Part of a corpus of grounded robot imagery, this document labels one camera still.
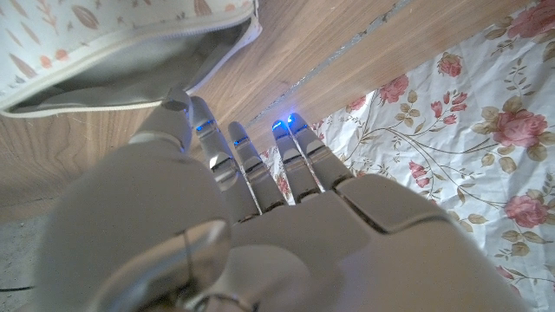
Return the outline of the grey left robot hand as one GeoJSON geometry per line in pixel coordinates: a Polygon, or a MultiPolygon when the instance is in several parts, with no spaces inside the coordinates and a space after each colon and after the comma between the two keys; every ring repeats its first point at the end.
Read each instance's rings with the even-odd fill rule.
{"type": "Polygon", "coordinates": [[[357,177],[293,114],[272,128],[294,201],[245,130],[173,88],[72,184],[38,252],[32,311],[523,311],[438,205],[357,177]]]}

